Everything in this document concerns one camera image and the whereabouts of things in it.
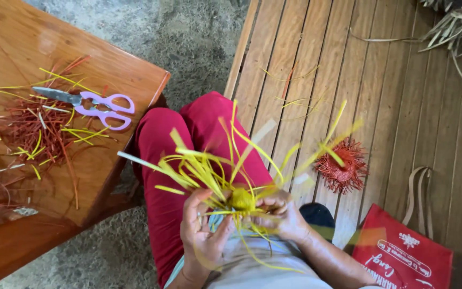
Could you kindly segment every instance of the red pants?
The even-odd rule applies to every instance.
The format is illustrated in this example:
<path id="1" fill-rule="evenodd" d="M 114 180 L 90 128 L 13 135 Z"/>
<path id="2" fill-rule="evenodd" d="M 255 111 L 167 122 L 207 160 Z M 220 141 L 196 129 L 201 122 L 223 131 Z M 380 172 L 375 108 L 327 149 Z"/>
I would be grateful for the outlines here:
<path id="1" fill-rule="evenodd" d="M 199 97 L 184 106 L 180 113 L 168 108 L 153 108 L 138 124 L 136 146 L 140 158 L 156 165 L 162 156 L 176 154 L 176 145 L 169 135 L 172 129 L 176 128 L 189 149 L 197 151 L 207 149 L 206 151 L 213 155 L 230 159 L 228 138 L 218 118 L 224 118 L 230 131 L 232 112 L 233 103 L 216 92 Z M 234 127 L 243 135 L 247 135 L 237 120 Z M 234 139 L 241 154 L 247 143 L 237 135 Z M 170 164 L 173 168 L 177 168 L 179 161 L 172 161 Z M 229 181 L 232 174 L 231 167 L 223 166 Z M 243 167 L 253 185 L 262 186 L 272 182 L 256 150 L 250 153 Z M 163 288 L 174 266 L 183 256 L 179 230 L 183 203 L 188 196 L 155 189 L 156 185 L 162 185 L 184 190 L 169 176 L 146 167 L 142 167 L 139 171 L 141 172 L 138 172 L 138 176 L 141 176 L 144 181 L 152 255 L 157 268 L 158 283 Z M 236 176 L 234 182 L 246 183 L 240 174 Z"/>

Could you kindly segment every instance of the bag handle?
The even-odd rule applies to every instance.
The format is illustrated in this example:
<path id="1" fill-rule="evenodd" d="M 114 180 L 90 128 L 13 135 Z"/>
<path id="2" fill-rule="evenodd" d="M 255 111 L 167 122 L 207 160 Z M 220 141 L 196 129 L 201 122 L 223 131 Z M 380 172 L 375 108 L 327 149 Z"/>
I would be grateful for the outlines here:
<path id="1" fill-rule="evenodd" d="M 422 202 L 422 192 L 423 192 L 423 180 L 425 177 L 431 177 L 431 168 L 430 167 L 417 167 L 409 175 L 409 195 L 407 198 L 407 211 L 406 216 L 402 220 L 402 224 L 407 226 L 409 220 L 411 219 L 411 215 L 413 214 L 413 210 L 415 207 L 415 177 L 420 173 L 418 178 L 418 186 L 417 186 L 417 195 L 418 195 L 418 231 L 422 234 L 425 234 L 425 218 L 423 216 L 423 202 Z M 427 196 L 426 196 L 426 203 L 427 203 L 427 231 L 429 239 L 433 238 L 432 233 L 432 218 L 431 218 L 431 198 L 429 194 L 429 190 L 427 189 Z"/>

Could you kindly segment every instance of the red woven piece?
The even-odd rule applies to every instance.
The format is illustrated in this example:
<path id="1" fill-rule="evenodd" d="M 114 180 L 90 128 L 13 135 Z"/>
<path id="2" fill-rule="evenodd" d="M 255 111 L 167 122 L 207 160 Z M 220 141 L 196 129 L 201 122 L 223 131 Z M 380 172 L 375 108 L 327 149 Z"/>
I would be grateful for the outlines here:
<path id="1" fill-rule="evenodd" d="M 349 137 L 340 141 L 333 151 L 345 163 L 342 167 L 331 155 L 324 154 L 315 161 L 315 170 L 319 171 L 325 180 L 325 186 L 338 194 L 345 194 L 352 189 L 362 190 L 363 180 L 368 175 L 367 164 L 364 162 L 365 149 L 361 142 Z"/>

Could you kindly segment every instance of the black shoe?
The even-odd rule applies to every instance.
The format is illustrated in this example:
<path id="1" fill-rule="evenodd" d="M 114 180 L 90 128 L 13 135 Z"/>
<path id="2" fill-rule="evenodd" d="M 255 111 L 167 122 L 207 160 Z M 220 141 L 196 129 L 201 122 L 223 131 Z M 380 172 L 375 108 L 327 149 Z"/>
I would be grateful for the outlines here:
<path id="1" fill-rule="evenodd" d="M 310 203 L 300 207 L 299 211 L 304 220 L 308 224 L 313 225 L 314 229 L 326 240 L 329 242 L 333 240 L 336 224 L 329 209 L 322 204 Z"/>

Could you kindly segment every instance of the red tote bag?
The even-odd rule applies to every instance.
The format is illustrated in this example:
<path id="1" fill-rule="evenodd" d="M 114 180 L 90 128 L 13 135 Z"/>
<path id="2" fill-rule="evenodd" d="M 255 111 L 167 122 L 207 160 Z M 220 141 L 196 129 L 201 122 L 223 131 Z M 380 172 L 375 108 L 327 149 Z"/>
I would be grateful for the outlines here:
<path id="1" fill-rule="evenodd" d="M 364 221 L 363 229 L 384 228 L 386 239 L 378 239 L 376 245 L 356 245 L 352 257 L 361 263 L 384 288 L 447 289 L 452 270 L 452 251 L 406 227 L 413 213 L 413 188 L 417 174 L 420 174 L 418 180 L 419 231 L 425 233 L 421 188 L 423 180 L 430 176 L 430 169 L 420 167 L 415 169 L 410 176 L 409 204 L 402 223 L 391 217 L 381 207 L 373 204 Z M 429 198 L 427 198 L 427 208 L 429 208 Z M 429 237 L 432 238 L 430 210 L 427 209 L 427 212 L 427 231 Z M 363 244 L 362 240 L 367 238 L 369 236 L 361 233 L 358 244 Z"/>

